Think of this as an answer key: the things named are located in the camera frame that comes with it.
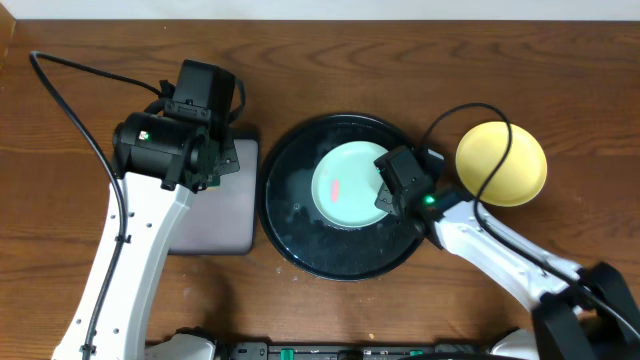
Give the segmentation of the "mint green plate front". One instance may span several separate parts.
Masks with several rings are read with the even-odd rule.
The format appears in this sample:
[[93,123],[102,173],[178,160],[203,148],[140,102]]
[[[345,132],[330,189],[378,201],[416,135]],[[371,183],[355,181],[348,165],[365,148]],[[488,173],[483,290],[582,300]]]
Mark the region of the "mint green plate front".
[[360,228],[382,220],[387,213],[375,201],[383,180],[374,161],[388,150],[368,141],[352,141],[329,151],[311,180],[312,200],[334,225]]

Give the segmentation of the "yellow plate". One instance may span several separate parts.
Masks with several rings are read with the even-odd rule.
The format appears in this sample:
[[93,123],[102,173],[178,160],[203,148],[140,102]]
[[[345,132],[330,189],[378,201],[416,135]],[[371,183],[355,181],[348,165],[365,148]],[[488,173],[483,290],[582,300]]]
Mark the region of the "yellow plate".
[[482,123],[460,140],[455,167],[461,183],[490,205],[515,207],[543,189],[547,159],[540,143],[525,129],[503,122]]

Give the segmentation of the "green sponge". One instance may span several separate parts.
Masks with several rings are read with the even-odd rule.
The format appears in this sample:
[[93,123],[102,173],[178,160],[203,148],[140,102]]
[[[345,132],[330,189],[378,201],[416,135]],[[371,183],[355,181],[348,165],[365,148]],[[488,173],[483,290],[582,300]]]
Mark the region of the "green sponge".
[[206,187],[205,190],[210,188],[216,188],[220,185],[220,176],[216,174],[209,174],[206,179]]

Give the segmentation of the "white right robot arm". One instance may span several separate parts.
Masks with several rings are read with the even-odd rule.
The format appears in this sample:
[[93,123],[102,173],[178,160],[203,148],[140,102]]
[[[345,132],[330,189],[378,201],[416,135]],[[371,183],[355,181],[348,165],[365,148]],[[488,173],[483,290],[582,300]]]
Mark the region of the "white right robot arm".
[[484,358],[638,358],[639,307],[611,265],[585,268],[554,255],[490,215],[469,192],[437,189],[428,178],[384,181],[376,205],[474,265],[529,311],[532,331],[507,335]]

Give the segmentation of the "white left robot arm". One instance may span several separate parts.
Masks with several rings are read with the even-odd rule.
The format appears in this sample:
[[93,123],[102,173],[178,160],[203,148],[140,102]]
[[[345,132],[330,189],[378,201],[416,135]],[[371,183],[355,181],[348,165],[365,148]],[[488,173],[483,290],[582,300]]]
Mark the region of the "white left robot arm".
[[131,114],[113,136],[108,217],[56,359],[142,359],[151,307],[183,219],[239,163],[228,124]]

